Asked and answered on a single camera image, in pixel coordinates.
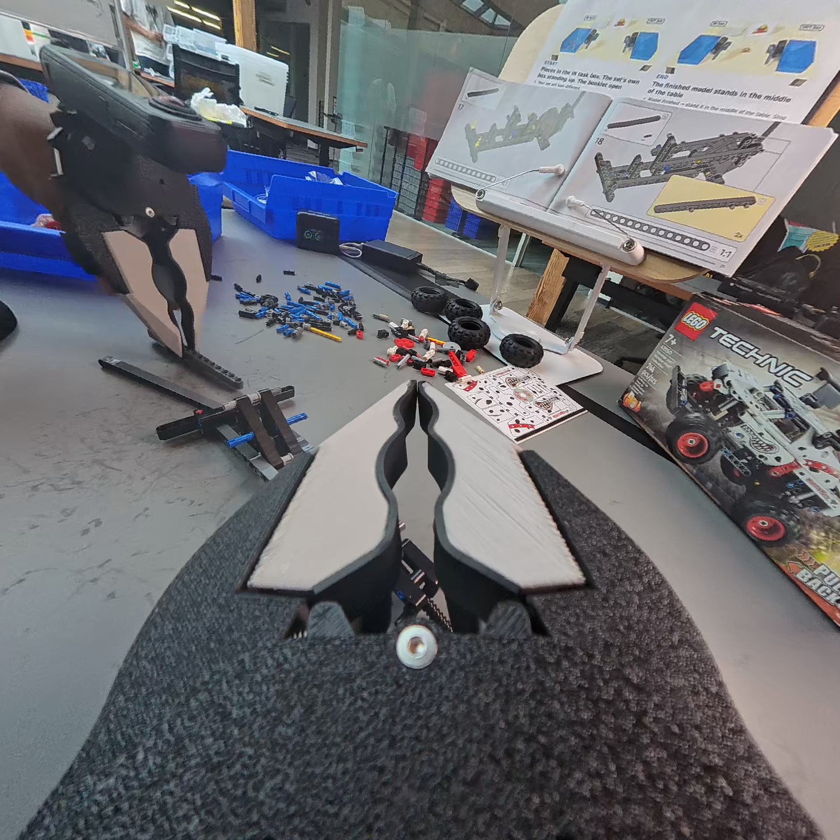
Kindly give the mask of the partly built toy chassis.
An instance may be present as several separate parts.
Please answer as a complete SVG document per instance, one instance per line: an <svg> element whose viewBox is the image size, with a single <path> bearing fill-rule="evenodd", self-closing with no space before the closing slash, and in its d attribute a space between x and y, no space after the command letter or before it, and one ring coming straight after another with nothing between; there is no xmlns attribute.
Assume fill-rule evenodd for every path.
<svg viewBox="0 0 840 840"><path fill-rule="evenodd" d="M219 408L213 430L204 436L219 434L225 444L240 453L265 479L270 480L292 459L311 447L292 428L307 418L306 414L287 415L281 408L295 395L295 388L285 385L251 395L241 395ZM442 628L451 630L447 616L434 600L438 578L433 562L410 539L402 541L402 570L398 573L394 594L402 602L402 616L425 613Z"/></svg>

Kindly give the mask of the blue plastic bin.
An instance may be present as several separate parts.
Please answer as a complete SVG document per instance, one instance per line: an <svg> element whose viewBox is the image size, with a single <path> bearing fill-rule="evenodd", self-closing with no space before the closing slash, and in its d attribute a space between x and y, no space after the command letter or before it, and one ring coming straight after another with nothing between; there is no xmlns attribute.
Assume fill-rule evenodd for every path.
<svg viewBox="0 0 840 840"><path fill-rule="evenodd" d="M61 128L53 139L60 153L67 188L77 199L114 209L117 215L144 214L146 206L172 216L178 209L163 207L163 190L179 186L169 175L192 176L220 172L226 147L216 123L170 97L144 100L104 84L86 83L78 74L58 79L71 104L91 105L92 112L76 112L61 103L51 114ZM40 205L2 175L2 268L61 277L92 277L100 272L78 236L64 226L57 232L35 227Z"/></svg>
<svg viewBox="0 0 840 840"><path fill-rule="evenodd" d="M343 242L384 240L397 194L350 171L228 150L224 195L245 220L293 240L299 212L336 217Z"/></svg>

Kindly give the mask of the toy set box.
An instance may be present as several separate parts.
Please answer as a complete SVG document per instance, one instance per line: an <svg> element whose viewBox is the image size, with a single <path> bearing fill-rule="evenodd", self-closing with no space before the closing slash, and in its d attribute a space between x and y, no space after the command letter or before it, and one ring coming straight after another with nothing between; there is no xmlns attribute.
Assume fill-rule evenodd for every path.
<svg viewBox="0 0 840 840"><path fill-rule="evenodd" d="M695 295L620 405L838 625L838 326L828 330Z"/></svg>

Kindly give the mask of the pile of red white pieces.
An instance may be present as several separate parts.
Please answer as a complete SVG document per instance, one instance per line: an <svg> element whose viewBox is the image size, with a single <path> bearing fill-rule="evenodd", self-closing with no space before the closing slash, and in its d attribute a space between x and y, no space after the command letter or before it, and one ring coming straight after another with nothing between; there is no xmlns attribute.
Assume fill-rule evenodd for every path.
<svg viewBox="0 0 840 840"><path fill-rule="evenodd" d="M380 329L376 337L388 342L384 352L372 359L372 363L381 368L410 370L429 379L439 377L466 389L476 385L478 376L471 374L467 366L479 350L464 351L448 338L438 339L427 329L415 329L409 319L389 321L387 328Z"/></svg>

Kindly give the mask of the black backpack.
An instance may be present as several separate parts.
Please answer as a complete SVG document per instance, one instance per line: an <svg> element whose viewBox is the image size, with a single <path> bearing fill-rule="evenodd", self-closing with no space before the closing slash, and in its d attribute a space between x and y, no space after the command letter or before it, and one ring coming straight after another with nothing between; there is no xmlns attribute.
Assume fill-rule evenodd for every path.
<svg viewBox="0 0 840 840"><path fill-rule="evenodd" d="M720 292L783 314L838 312L839 236L778 217Z"/></svg>

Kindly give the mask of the pile of blue black pins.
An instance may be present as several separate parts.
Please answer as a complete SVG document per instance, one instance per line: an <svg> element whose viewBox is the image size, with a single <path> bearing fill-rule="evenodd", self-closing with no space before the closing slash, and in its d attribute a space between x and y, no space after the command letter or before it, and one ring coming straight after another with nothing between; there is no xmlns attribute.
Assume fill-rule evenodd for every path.
<svg viewBox="0 0 840 840"><path fill-rule="evenodd" d="M330 331L342 339L345 335L364 339L364 317L356 296L336 282L303 283L296 287L297 297L289 291L281 295L252 291L238 283L234 283L233 289L241 319L263 322L267 329L285 339L298 340L304 333L311 333L305 324Z"/></svg>

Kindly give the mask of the toy sticker sheet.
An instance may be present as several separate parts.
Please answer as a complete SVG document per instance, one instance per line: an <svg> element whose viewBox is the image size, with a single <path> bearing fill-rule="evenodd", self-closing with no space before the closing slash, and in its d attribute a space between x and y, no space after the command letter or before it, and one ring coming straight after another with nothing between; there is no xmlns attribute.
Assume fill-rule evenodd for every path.
<svg viewBox="0 0 840 840"><path fill-rule="evenodd" d="M531 370L504 366L447 387L482 419L512 441L530 440L586 414L558 387Z"/></svg>

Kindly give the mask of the open instruction booklet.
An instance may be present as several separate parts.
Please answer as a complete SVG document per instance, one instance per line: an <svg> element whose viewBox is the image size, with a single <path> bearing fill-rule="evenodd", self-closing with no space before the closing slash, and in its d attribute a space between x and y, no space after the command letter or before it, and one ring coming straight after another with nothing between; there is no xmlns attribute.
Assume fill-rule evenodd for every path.
<svg viewBox="0 0 840 840"><path fill-rule="evenodd" d="M471 70L427 165L476 205L606 258L730 277L835 143L829 128Z"/></svg>

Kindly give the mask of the person's left hand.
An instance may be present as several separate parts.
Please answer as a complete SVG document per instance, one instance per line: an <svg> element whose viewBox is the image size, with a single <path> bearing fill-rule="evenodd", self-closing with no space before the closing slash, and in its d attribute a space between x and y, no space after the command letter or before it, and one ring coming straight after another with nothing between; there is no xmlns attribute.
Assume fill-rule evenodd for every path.
<svg viewBox="0 0 840 840"><path fill-rule="evenodd" d="M29 93L17 78L1 74L1 170L60 224L65 206L56 183L56 159L48 141L52 106Z"/></svg>

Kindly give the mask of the grey desk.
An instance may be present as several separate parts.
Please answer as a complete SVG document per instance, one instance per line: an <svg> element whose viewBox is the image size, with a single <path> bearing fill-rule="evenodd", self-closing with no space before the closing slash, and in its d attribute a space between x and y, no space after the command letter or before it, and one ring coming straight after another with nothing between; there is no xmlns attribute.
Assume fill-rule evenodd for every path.
<svg viewBox="0 0 840 840"><path fill-rule="evenodd" d="M133 640L192 554L264 482L224 444L163 444L184 414L104 371L196 391L89 281L3 276L2 838L84 743ZM659 568L756 743L838 838L838 628L673 463L586 413L527 442Z"/></svg>

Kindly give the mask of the wood edged office desk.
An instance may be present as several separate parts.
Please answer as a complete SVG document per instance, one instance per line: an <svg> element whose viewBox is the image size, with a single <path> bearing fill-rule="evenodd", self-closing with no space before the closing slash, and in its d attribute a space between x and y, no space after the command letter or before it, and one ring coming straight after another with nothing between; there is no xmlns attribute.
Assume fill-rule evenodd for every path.
<svg viewBox="0 0 840 840"><path fill-rule="evenodd" d="M296 133L317 145L319 164L323 167L331 166L330 151L341 151L352 149L363 151L368 147L364 140L354 139L340 132L323 129L308 122L301 122L291 118L277 116L240 106L239 109L251 121L255 121L258 130L267 130L270 125L273 129L283 130L287 133Z"/></svg>

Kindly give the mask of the white book stand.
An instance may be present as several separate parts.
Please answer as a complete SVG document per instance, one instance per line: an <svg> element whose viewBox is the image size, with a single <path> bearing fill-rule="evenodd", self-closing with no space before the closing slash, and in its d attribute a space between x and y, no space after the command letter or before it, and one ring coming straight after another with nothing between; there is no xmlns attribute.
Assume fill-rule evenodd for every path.
<svg viewBox="0 0 840 840"><path fill-rule="evenodd" d="M579 348L579 343L597 303L602 288L612 269L620 270L640 280L662 280L665 282L686 284L693 279L704 276L706 269L689 265L678 259L665 255L647 252L645 259L638 265L631 265L619 259L603 255L590 248L585 248L575 241L567 241L554 235L538 231L524 222L511 221L504 217L481 210L476 204L476 192L460 186L454 187L455 200L463 209L480 217L499 224L499 239L497 262L495 267L493 289L490 304L485 306L487 321L491 328L491 338L487 351L498 359L501 336L510 333L523 333L540 341L544 349L542 362L536 366L536 372L552 385L574 382L585 377L596 375L602 371L602 363L595 360ZM580 322L570 339L561 339L555 332L532 322L527 316L521 316L510 310L501 301L508 279L507 256L508 240L511 231L515 229L524 235L541 240L551 246L553 250L561 249L572 256L593 259L602 266L595 287L585 303Z"/></svg>

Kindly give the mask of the long black toy beam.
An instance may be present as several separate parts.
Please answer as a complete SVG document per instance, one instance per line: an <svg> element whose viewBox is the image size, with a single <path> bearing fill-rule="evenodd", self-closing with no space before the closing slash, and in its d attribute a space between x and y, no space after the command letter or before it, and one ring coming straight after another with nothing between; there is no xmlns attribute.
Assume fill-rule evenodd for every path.
<svg viewBox="0 0 840 840"><path fill-rule="evenodd" d="M155 429L155 433L157 438L163 442L183 438L188 435L205 434L206 431L213 430L214 421L217 420L218 414L219 411L197 408L189 416L163 423Z"/></svg>
<svg viewBox="0 0 840 840"><path fill-rule="evenodd" d="M101 357L98 363L105 371L120 375L131 382L147 386L158 393L169 396L195 409L209 411L214 408L219 408L223 404L222 401L216 398L206 397L190 391L172 381L166 380L164 377L147 372L140 367L112 356Z"/></svg>
<svg viewBox="0 0 840 840"><path fill-rule="evenodd" d="M244 380L240 376L214 363L197 351L184 348L182 351L182 362L188 369L208 382L222 386L230 391L239 392L244 388Z"/></svg>

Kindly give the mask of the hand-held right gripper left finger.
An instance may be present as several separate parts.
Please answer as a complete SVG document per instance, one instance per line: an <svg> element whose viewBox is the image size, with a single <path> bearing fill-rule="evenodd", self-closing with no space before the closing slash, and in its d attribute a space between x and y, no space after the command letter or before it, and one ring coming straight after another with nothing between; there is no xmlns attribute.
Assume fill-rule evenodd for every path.
<svg viewBox="0 0 840 840"><path fill-rule="evenodd" d="M403 568L394 487L416 417L410 380L320 445L247 572L247 592L334 602L361 633L387 632Z"/></svg>

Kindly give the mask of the clear plastic bag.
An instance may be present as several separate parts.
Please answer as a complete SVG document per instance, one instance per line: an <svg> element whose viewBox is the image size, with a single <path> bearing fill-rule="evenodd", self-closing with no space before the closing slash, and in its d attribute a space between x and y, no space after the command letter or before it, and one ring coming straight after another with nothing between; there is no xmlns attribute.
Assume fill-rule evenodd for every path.
<svg viewBox="0 0 840 840"><path fill-rule="evenodd" d="M248 118L242 109L238 105L216 100L214 91L211 91L209 87L193 93L189 104L195 112L207 120L242 128L248 127Z"/></svg>

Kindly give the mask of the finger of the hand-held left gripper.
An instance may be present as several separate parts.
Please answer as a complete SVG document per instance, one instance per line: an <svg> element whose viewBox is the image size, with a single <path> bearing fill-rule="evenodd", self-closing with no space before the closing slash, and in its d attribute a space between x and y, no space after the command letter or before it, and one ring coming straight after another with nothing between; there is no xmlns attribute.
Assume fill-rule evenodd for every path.
<svg viewBox="0 0 840 840"><path fill-rule="evenodd" d="M196 231L166 225L166 309L170 350L199 350L208 280Z"/></svg>
<svg viewBox="0 0 840 840"><path fill-rule="evenodd" d="M151 337L181 358L181 328L171 318L169 304L154 284L153 261L147 245L122 230L106 232L102 237L126 288L120 293L122 298L143 322Z"/></svg>

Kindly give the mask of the stack of red blue bins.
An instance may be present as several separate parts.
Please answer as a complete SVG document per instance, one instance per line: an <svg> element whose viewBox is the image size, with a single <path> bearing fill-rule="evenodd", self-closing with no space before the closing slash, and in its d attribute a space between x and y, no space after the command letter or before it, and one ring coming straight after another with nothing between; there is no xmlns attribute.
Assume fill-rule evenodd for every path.
<svg viewBox="0 0 840 840"><path fill-rule="evenodd" d="M472 242L497 238L498 226L464 210L450 182L426 173L438 141L423 134L384 126L382 147L371 171L396 194L395 209L417 221L445 228Z"/></svg>

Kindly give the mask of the black power bank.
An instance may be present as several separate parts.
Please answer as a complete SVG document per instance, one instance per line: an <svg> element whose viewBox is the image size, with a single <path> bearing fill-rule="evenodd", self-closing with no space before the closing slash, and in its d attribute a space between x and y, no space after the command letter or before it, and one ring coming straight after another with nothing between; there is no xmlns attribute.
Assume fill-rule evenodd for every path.
<svg viewBox="0 0 840 840"><path fill-rule="evenodd" d="M300 210L296 216L296 247L327 255L340 253L340 219Z"/></svg>

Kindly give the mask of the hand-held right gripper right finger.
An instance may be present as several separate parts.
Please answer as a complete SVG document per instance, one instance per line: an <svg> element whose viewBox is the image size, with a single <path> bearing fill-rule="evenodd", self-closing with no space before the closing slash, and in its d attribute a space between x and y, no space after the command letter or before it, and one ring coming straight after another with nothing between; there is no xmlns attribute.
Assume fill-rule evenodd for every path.
<svg viewBox="0 0 840 840"><path fill-rule="evenodd" d="M434 503L434 564L449 621L477 634L493 610L512 601L587 586L523 452L431 385L417 387Z"/></svg>

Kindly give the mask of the printed task sheet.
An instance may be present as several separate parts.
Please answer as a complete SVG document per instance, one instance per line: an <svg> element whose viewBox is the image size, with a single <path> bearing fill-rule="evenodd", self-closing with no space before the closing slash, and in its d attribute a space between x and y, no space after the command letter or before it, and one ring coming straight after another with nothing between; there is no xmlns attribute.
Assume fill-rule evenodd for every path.
<svg viewBox="0 0 840 840"><path fill-rule="evenodd" d="M806 123L838 74L838 1L567 2L528 83Z"/></svg>

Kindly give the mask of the white printer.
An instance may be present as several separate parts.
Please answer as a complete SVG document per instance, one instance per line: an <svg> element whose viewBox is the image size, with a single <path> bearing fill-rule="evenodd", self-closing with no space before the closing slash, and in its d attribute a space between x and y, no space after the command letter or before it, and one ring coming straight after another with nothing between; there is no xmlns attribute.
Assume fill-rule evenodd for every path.
<svg viewBox="0 0 840 840"><path fill-rule="evenodd" d="M288 65L236 45L216 44L216 57L238 67L238 105L284 116Z"/></svg>

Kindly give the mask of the black power adapter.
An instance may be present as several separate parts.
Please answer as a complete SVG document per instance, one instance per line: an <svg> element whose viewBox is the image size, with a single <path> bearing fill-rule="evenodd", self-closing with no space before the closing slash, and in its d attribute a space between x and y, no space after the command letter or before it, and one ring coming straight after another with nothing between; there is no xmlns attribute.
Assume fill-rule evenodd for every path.
<svg viewBox="0 0 840 840"><path fill-rule="evenodd" d="M467 299L480 306L489 302L487 297L481 296L477 291L468 290L461 286L441 286L426 272L410 271L405 273L396 269L372 264L362 258L351 258L346 255L340 255L339 258L366 276L380 282L407 301L411 299L411 294L415 288L437 287L449 298Z"/></svg>
<svg viewBox="0 0 840 840"><path fill-rule="evenodd" d="M402 273L418 271L423 264L421 252L384 240L363 242L361 253L361 258L373 266Z"/></svg>

